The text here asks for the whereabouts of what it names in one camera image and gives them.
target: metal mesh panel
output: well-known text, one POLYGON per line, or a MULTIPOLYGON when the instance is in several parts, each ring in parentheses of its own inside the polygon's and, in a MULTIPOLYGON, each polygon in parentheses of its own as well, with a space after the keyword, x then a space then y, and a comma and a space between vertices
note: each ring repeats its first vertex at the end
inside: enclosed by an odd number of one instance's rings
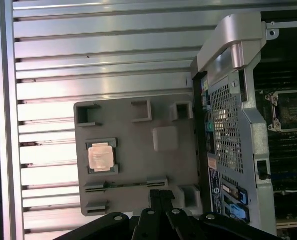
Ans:
POLYGON ((237 97, 230 93, 229 85, 219 88, 210 97, 218 163, 243 174, 237 97))

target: rectangular slot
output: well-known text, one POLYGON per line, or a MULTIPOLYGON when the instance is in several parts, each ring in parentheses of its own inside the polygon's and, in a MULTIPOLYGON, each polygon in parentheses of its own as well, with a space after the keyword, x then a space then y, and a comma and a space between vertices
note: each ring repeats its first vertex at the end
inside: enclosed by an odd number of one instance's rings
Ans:
POLYGON ((176 102, 171 107, 171 120, 189 120, 193 119, 193 105, 189 102, 176 102))
POLYGON ((94 193, 94 192, 103 192, 107 190, 113 190, 113 189, 119 189, 119 188, 134 188, 134 187, 147 187, 147 188, 152 188, 152 187, 164 187, 167 186, 167 183, 165 181, 159 181, 159 182, 142 182, 142 183, 128 183, 128 184, 99 184, 99 185, 89 185, 85 188, 86 193, 94 193))
POLYGON ((258 178, 260 180, 271 179, 271 175, 269 175, 269 172, 268 172, 267 161, 258 161, 257 162, 257 171, 258 171, 258 178))
POLYGON ((241 187, 229 187, 225 184, 222 184, 222 189, 229 194, 234 199, 238 200, 244 205, 249 204, 249 197, 248 197, 248 191, 241 187))
POLYGON ((152 121, 152 109, 150 101, 132 101, 133 123, 152 121))
POLYGON ((87 210, 87 214, 94 214, 94 215, 105 215, 106 211, 103 210, 87 210))
POLYGON ((79 127, 101 126, 97 121, 99 109, 97 104, 88 106, 76 106, 76 125, 79 127))
POLYGON ((231 218, 237 218, 244 221, 245 223, 250 223, 250 212, 247 207, 241 203, 234 203, 227 196, 224 195, 224 202, 229 206, 229 212, 231 218))

